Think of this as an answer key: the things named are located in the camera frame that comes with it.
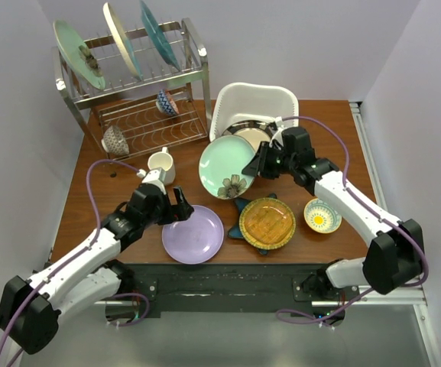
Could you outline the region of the black striped rim plate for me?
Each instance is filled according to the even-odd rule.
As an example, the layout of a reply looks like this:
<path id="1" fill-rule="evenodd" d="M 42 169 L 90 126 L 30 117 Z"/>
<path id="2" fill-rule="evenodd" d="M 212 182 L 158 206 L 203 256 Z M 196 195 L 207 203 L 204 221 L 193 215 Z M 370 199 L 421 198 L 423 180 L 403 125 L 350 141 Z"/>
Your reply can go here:
<path id="1" fill-rule="evenodd" d="M 263 141 L 270 142 L 275 130 L 268 122 L 258 120 L 244 120 L 229 126 L 223 133 L 226 135 L 236 135 L 245 139 L 255 151 L 258 150 Z"/>

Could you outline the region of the mint green flower plate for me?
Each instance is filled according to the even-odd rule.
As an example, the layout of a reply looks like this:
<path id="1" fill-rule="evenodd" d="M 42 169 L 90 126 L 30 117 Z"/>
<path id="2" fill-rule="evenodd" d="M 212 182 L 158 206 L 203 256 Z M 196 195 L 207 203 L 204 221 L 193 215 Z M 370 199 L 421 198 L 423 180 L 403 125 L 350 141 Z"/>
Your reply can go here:
<path id="1" fill-rule="evenodd" d="M 232 200 L 245 193 L 254 178 L 242 173 L 254 157 L 253 147 L 236 135 L 210 142 L 199 159 L 199 178 L 206 191 L 221 200 Z"/>

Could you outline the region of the lavender purple plate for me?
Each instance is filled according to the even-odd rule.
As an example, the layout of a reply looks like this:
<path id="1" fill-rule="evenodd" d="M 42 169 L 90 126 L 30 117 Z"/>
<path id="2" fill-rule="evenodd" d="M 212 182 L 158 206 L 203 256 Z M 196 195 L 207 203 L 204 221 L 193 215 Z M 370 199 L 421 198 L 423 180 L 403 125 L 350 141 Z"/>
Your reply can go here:
<path id="1" fill-rule="evenodd" d="M 166 253 L 185 265 L 202 264 L 213 258 L 224 241 L 224 225 L 211 209 L 193 205 L 191 217 L 165 225 L 162 244 Z"/>

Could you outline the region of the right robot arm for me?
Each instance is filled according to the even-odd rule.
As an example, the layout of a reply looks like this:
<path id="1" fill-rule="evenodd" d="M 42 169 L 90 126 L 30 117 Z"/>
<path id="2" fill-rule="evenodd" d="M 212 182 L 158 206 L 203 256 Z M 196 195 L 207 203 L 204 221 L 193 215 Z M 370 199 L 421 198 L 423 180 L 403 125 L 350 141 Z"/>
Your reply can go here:
<path id="1" fill-rule="evenodd" d="M 318 158 L 305 128 L 288 128 L 280 141 L 261 143 L 242 172 L 271 180 L 289 174 L 294 183 L 338 212 L 368 246 L 365 257 L 336 260 L 318 272 L 313 283 L 322 299 L 334 300 L 349 286 L 368 285 L 389 294 L 427 280 L 421 226 L 391 215 L 352 185 L 331 160 Z"/>

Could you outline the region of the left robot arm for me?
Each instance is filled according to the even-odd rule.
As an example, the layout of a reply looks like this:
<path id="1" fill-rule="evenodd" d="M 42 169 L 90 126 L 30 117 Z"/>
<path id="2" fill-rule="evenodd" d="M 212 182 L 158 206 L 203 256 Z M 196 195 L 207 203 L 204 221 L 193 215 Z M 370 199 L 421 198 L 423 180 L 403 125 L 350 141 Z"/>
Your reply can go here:
<path id="1" fill-rule="evenodd" d="M 129 298 L 133 280 L 115 257 L 138 241 L 152 226 L 164 226 L 191 217 L 194 208 L 180 187 L 172 204 L 165 189 L 142 183 L 127 202 L 100 220 L 97 229 L 71 252 L 28 279 L 14 276 L 0 300 L 1 344 L 7 339 L 32 355 L 55 337 L 60 322 L 71 311 L 114 297 Z"/>

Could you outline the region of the white plastic bin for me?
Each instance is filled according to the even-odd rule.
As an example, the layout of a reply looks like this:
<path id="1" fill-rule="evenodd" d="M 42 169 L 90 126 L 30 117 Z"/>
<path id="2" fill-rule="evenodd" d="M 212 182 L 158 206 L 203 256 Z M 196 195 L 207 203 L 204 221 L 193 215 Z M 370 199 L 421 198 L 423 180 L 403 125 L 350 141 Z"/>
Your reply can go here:
<path id="1" fill-rule="evenodd" d="M 222 136 L 236 122 L 272 122 L 299 115 L 299 101 L 289 89 L 252 83 L 230 83 L 217 97 L 209 129 L 209 140 Z"/>

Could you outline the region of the white ceramic mug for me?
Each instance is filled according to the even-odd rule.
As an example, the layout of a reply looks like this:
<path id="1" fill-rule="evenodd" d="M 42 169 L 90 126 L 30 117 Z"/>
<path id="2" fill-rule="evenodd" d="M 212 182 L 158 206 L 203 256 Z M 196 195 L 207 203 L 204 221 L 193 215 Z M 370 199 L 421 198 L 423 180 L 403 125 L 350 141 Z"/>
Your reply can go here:
<path id="1" fill-rule="evenodd" d="M 159 152 L 153 153 L 148 158 L 149 170 L 163 169 L 166 173 L 165 185 L 170 185 L 176 178 L 176 169 L 172 155 L 169 152 L 168 147 L 162 147 Z"/>

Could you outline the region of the dark teal star plate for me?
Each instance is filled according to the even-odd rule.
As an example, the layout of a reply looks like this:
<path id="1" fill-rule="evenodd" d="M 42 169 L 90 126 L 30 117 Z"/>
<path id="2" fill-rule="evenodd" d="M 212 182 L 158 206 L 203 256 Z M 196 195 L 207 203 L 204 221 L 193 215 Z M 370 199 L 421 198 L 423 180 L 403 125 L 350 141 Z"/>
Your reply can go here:
<path id="1" fill-rule="evenodd" d="M 277 199 L 277 195 L 276 193 L 270 193 L 266 196 L 266 198 L 272 198 L 272 199 Z M 228 230 L 227 236 L 230 239 L 239 239 L 239 240 L 244 240 L 244 236 L 242 235 L 242 231 L 240 229 L 240 216 L 242 214 L 242 211 L 244 210 L 244 208 L 251 202 L 252 200 L 250 199 L 246 199 L 243 197 L 237 197 L 233 200 L 236 209 L 238 210 L 238 219 L 236 221 L 236 224 Z M 266 256 L 269 254 L 270 250 L 266 250 L 266 249 L 261 249 L 261 248 L 256 248 L 259 252 L 260 255 Z"/>

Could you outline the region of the yellow woven pattern plate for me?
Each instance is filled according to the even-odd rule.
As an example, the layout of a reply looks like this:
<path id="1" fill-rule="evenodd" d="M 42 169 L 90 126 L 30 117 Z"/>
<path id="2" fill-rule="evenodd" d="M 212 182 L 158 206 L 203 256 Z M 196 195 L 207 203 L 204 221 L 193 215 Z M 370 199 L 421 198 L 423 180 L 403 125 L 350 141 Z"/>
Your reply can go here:
<path id="1" fill-rule="evenodd" d="M 291 208 L 270 197 L 251 201 L 241 212 L 239 228 L 246 242 L 261 250 L 285 246 L 293 237 L 296 220 Z"/>

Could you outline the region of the small bowl yellow sun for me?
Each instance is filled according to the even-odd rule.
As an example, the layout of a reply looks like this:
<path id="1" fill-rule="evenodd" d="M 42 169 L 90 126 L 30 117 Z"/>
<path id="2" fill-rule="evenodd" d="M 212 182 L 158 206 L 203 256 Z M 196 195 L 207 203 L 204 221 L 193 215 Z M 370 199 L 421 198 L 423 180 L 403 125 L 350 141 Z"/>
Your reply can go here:
<path id="1" fill-rule="evenodd" d="M 335 232 L 342 223 L 341 215 L 319 198 L 313 199 L 305 205 L 303 218 L 313 231 L 321 234 Z"/>

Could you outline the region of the grey patterned bowl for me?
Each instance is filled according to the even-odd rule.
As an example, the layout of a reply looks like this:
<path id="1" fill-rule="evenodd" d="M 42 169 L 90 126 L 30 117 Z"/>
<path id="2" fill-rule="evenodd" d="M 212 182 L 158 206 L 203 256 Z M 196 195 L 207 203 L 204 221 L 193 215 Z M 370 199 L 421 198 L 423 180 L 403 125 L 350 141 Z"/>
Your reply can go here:
<path id="1" fill-rule="evenodd" d="M 123 131 L 116 125 L 107 128 L 101 142 L 106 153 L 119 157 L 129 154 L 128 142 Z"/>

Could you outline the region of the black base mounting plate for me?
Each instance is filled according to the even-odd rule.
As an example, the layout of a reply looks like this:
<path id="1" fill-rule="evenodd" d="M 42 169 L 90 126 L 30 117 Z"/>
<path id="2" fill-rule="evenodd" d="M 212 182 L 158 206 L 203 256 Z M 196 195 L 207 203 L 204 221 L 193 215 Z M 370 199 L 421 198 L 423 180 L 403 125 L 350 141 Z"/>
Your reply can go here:
<path id="1" fill-rule="evenodd" d="M 102 302 L 108 321 L 129 323 L 146 313 L 274 313 L 295 309 L 316 317 L 357 296 L 359 289 L 322 283 L 321 264 L 130 264 L 124 298 Z"/>

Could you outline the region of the stainless steel dish rack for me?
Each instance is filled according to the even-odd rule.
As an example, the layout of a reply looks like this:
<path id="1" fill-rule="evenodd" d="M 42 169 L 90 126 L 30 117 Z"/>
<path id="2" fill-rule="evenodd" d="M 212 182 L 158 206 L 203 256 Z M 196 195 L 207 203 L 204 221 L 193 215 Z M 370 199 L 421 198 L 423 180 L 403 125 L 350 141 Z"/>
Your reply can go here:
<path id="1" fill-rule="evenodd" d="M 180 71 L 166 64 L 145 29 L 127 31 L 140 62 L 143 80 L 136 80 L 126 67 L 110 34 L 87 40 L 102 68 L 104 90 L 81 80 L 70 69 L 57 47 L 52 49 L 57 91 L 98 158 L 113 159 L 102 147 L 102 137 L 111 125 L 118 126 L 129 146 L 120 159 L 131 162 L 163 146 L 173 147 L 209 136 L 212 102 L 206 46 L 189 18 L 161 24 Z M 156 97 L 166 89 L 179 115 L 170 117 L 156 107 Z"/>

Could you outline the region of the blue zigzag pattern bowl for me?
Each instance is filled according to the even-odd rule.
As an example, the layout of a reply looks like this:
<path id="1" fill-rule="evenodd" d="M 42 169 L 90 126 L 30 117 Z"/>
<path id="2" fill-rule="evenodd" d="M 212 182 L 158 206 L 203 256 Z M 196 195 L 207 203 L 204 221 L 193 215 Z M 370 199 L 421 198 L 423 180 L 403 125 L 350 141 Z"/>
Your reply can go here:
<path id="1" fill-rule="evenodd" d="M 172 95 L 166 89 L 160 90 L 157 94 L 156 107 L 167 116 L 174 117 L 179 115 L 179 109 Z"/>

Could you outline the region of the cream teal plate in rack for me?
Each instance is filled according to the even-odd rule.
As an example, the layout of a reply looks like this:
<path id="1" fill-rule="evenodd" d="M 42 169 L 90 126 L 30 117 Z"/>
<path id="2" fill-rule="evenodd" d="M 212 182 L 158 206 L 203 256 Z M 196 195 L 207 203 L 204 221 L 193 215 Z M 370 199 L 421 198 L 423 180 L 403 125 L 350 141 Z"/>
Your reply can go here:
<path id="1" fill-rule="evenodd" d="M 109 2 L 106 2 L 102 6 L 102 11 L 113 41 L 115 42 L 116 47 L 118 48 L 118 51 L 125 62 L 125 65 L 136 80 L 142 81 L 143 74 L 141 72 L 139 62 L 135 57 L 133 45 L 126 35 L 120 19 Z"/>

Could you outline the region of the pale green plate in rack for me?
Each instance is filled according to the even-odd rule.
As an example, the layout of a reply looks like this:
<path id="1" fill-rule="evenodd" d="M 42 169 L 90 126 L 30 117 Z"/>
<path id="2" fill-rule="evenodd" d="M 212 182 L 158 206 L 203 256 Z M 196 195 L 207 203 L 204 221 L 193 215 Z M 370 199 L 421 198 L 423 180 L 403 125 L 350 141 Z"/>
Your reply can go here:
<path id="1" fill-rule="evenodd" d="M 104 90 L 102 69 L 77 31 L 65 21 L 53 22 L 54 35 L 63 59 L 81 80 L 98 90 Z"/>

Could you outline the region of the aluminium frame rail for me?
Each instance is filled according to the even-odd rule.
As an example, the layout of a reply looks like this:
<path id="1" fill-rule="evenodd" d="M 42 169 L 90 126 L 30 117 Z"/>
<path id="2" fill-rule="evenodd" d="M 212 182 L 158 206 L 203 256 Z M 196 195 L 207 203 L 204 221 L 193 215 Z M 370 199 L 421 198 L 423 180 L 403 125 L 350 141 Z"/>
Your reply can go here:
<path id="1" fill-rule="evenodd" d="M 349 107 L 358 132 L 358 138 L 367 165 L 371 185 L 375 193 L 376 203 L 381 208 L 386 209 L 387 204 L 381 187 L 380 177 L 378 176 L 378 170 L 362 118 L 361 103 L 350 102 Z M 398 231 L 392 228 L 389 228 L 388 231 L 390 234 L 387 235 L 385 239 L 381 239 L 380 235 L 377 236 L 379 238 L 379 248 L 381 249 L 381 254 L 384 256 L 384 259 L 389 259 L 390 255 L 393 254 L 394 256 L 403 255 L 404 260 L 420 260 L 420 256 L 415 248 L 408 243 Z M 420 285 L 399 287 L 386 295 L 376 294 L 371 297 L 370 303 L 393 308 L 397 306 L 412 307 L 413 319 L 417 323 L 417 329 L 412 332 L 412 335 L 423 343 L 423 353 L 426 355 L 424 362 L 430 366 L 441 366 L 441 352 L 430 322 L 427 299 Z"/>

